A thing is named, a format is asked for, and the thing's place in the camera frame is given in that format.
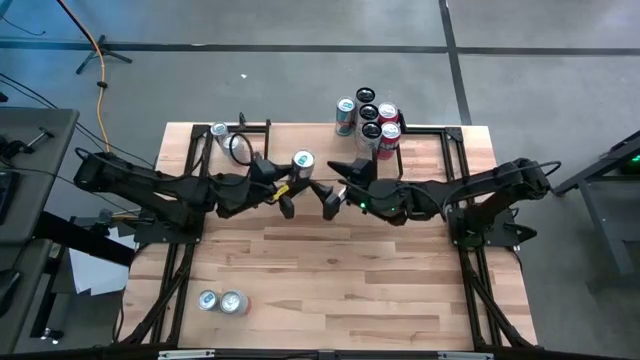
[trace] wooden tabletop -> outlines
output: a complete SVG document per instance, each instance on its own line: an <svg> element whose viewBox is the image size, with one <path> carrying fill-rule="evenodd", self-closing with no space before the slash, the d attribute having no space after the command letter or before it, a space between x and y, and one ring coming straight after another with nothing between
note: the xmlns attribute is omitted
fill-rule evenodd
<svg viewBox="0 0 640 360"><path fill-rule="evenodd" d="M168 123L158 169L184 169L193 123ZM471 173L496 165L489 130L463 127ZM338 175L327 160L351 162L354 139L333 124L273 124L269 159L286 164L298 149L316 156L313 178L327 184ZM264 136L249 136L255 150ZM405 180L445 180L435 136L401 140ZM246 172L215 147L211 172ZM380 161L380 177L397 176L395 158ZM261 205L229 220L207 215L196 247L180 334L181 347L471 350L472 341L457 250L439 217L393 227L358 208L342 206L322 219L312 191L294 198L296 216L286 220L277 206ZM504 249L487 248L493 292L504 313L529 341L536 337L520 267ZM124 297L127 336L156 300L166 245L147 247L131 267ZM198 308L203 290L237 289L251 298L243 317ZM173 314L168 306L165 331ZM489 341L486 312L479 304Z"/></svg>

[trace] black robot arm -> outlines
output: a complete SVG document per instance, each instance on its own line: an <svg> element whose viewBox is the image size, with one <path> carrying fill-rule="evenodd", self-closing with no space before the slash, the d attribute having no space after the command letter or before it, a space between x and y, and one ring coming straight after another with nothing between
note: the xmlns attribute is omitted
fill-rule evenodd
<svg viewBox="0 0 640 360"><path fill-rule="evenodd" d="M190 227L200 215L214 209L226 219L263 202L275 203L274 183L291 171L291 165L276 165L255 156L247 176L205 173L176 177L131 164L111 153L92 154L83 149L76 149L76 153L82 159L74 177L76 186L119 195L176 229ZM283 209L283 213L292 212L292 205Z"/></svg>
<svg viewBox="0 0 640 360"><path fill-rule="evenodd" d="M496 215L517 201L543 198L550 185L541 168L559 166L559 162L538 164L521 158L450 182L377 179L375 161L365 159L356 159L351 164L329 161L328 165L345 178L339 181L345 188L336 194L331 188L312 183L323 203L326 220L333 219L341 203L346 202L396 226L441 214L451 227L468 234L491 226ZM461 209L452 207L445 212L448 205L491 193L481 203Z"/></svg>

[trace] gray floor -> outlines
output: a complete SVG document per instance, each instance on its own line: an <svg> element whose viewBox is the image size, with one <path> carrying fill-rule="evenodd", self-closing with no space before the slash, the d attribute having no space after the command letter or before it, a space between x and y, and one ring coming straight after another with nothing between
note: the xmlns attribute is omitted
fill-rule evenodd
<svg viewBox="0 0 640 360"><path fill-rule="evenodd" d="M437 0L68 1L94 34L117 41L221 44L445 44ZM633 0L450 0L459 46L640 47ZM16 1L7 18L55 40L82 40L54 2ZM0 22L0 37L25 35ZM459 124L446 55L129 52L108 60L104 119L111 142L148 160L168 121L331 121L333 103L361 85L402 107L410 123ZM0 50L0 71L59 107L80 110L97 132L93 62L82 51ZM462 56L474 125L488 125L498 161L559 159L554 184L638 130L640 57ZM15 106L36 106L1 86ZM79 134L72 148L93 146ZM78 165L69 154L61 175ZM130 206L117 200L124 206ZM56 182L47 204L61 215L110 207ZM585 281L610 269L577 193L520 205L519 222L539 231L523 246L527 292L541 345L554 350L639 357L640 294L591 296ZM67 332L58 348L108 343L117 296L62 301ZM94 307L110 309L102 321ZM51 345L24 340L21 350Z"/></svg>

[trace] yellow cable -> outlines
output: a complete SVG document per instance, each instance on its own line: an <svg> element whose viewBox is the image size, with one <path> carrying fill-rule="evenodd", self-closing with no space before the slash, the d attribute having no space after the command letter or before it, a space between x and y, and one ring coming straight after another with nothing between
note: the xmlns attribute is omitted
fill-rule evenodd
<svg viewBox="0 0 640 360"><path fill-rule="evenodd" d="M93 38L93 36L89 32L89 30L87 30L87 28L84 26L84 24L82 24L82 22L76 17L76 15L73 13L73 11L71 11L71 9L69 9L69 7L64 2L64 0L60 0L60 4L69 12L69 14L71 14L71 17L73 17L78 22L80 27L87 33L87 35L89 35L89 40L91 41L91 44L93 44L93 47L96 49L96 53L98 54L98 57L100 58L100 72L101 72L100 81L104 83L105 82L105 78L106 78L105 66L104 66L104 58L102 57L102 51L100 51L100 47L98 46L98 43ZM96 115L98 117L98 124L100 124L100 130L102 131L102 137L104 138L105 148L106 148L107 152L111 152L111 146L109 145L109 139L107 138L107 132L105 131L104 124L102 123L102 115L101 115L101 113L102 113L102 97L103 97L103 95L104 95L104 88L100 87L100 95L98 95L98 103L96 104Z"/></svg>

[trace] aluminum can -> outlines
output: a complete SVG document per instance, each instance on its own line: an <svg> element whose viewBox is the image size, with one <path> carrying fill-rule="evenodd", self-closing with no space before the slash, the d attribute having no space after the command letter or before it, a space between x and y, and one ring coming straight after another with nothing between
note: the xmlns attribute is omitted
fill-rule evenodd
<svg viewBox="0 0 640 360"><path fill-rule="evenodd" d="M220 310L230 315L245 315L251 310L251 300L238 290L230 290L220 299Z"/></svg>
<svg viewBox="0 0 640 360"><path fill-rule="evenodd" d="M205 290L200 293L198 306L205 311L213 310L218 304L218 295L211 290Z"/></svg>
<svg viewBox="0 0 640 360"><path fill-rule="evenodd" d="M289 182L296 183L301 180L309 180L313 174L313 167L316 159L313 154L307 150L297 151L291 158L291 173L289 174Z"/></svg>
<svg viewBox="0 0 640 360"><path fill-rule="evenodd" d="M378 123L380 125L388 122L398 122L398 107L393 103L382 103L378 106Z"/></svg>
<svg viewBox="0 0 640 360"><path fill-rule="evenodd" d="M376 99L376 92L371 88L360 88L356 91L356 110L364 104L370 104Z"/></svg>
<svg viewBox="0 0 640 360"><path fill-rule="evenodd" d="M340 136L348 136L353 132L353 125L356 114L355 101L345 96L338 100L336 108L336 134Z"/></svg>
<svg viewBox="0 0 640 360"><path fill-rule="evenodd" d="M211 135L213 135L213 138L216 140L218 145L222 147L222 142L229 135L229 128L227 128L227 124L222 122L213 123L209 131L211 132Z"/></svg>
<svg viewBox="0 0 640 360"><path fill-rule="evenodd" d="M390 159L398 148L400 142L400 126L394 122L382 124L382 136L378 147L378 159Z"/></svg>
<svg viewBox="0 0 640 360"><path fill-rule="evenodd" d="M356 138L356 144L360 151L371 154L378 151L382 129L377 122L368 122L362 126L361 136Z"/></svg>

